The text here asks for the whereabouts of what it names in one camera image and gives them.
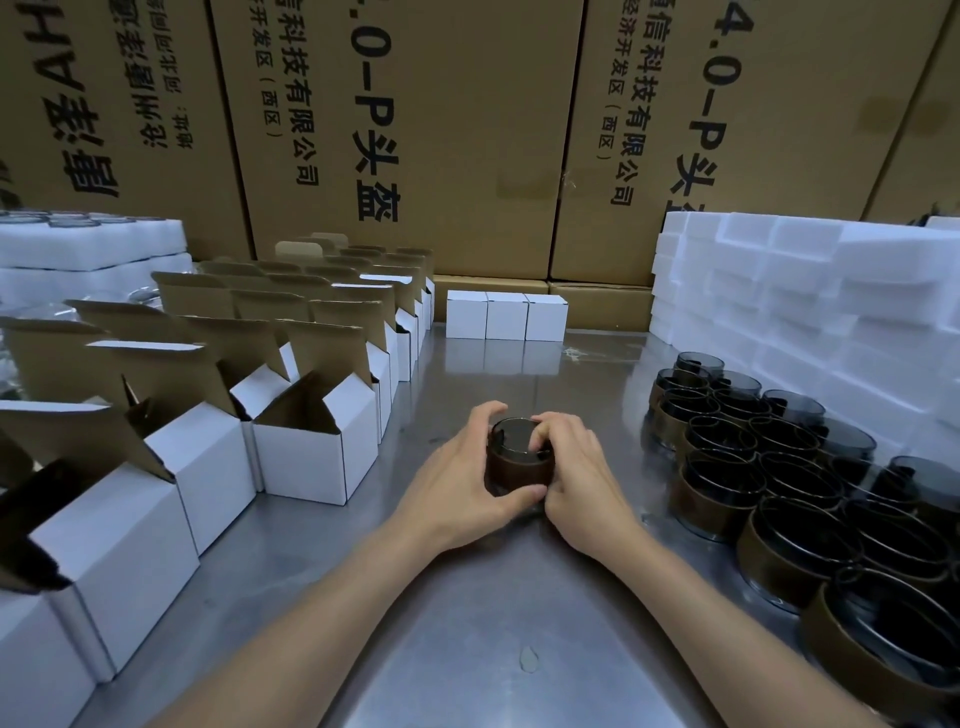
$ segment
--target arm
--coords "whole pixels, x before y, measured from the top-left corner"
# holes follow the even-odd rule
[[[557,458],[547,517],[643,602],[730,728],[883,728],[637,523],[580,418],[547,412],[534,419],[540,425],[530,449],[549,439]]]
[[[284,617],[167,708],[150,728],[315,728],[373,629],[441,551],[505,525],[546,495],[527,486],[504,497],[484,487],[487,402],[434,452],[396,512]]]

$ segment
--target stainless steel tabletop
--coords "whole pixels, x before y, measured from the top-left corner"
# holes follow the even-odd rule
[[[485,400],[507,402],[512,415],[580,415],[657,538],[795,645],[796,619],[745,584],[730,548],[665,515],[670,461],[647,442],[643,419],[657,369],[675,355],[640,335],[569,332],[562,345],[528,345],[524,358],[523,342],[445,339],[434,328],[415,381],[400,385],[380,456],[347,506],[258,496],[74,728],[137,728],[224,661],[380,525],[429,452]],[[646,610],[532,515],[446,554],[407,589],[324,725],[723,723]]]

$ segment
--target large brown cardboard box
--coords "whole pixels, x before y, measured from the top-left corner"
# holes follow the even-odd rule
[[[960,12],[954,5],[865,219],[960,215]]]
[[[546,278],[582,0],[211,5],[258,257],[334,230]]]
[[[654,304],[654,295],[649,288],[550,283],[550,293],[563,296],[567,302],[567,328],[646,331],[650,327],[650,308]]]
[[[453,291],[504,291],[507,293],[547,293],[543,280],[488,279],[472,276],[436,276],[434,293],[436,320],[446,321],[446,294]]]
[[[4,3],[0,68],[0,206],[179,218],[194,257],[251,256],[204,3]]]
[[[550,278],[650,285],[668,209],[859,219],[949,4],[592,0]]]

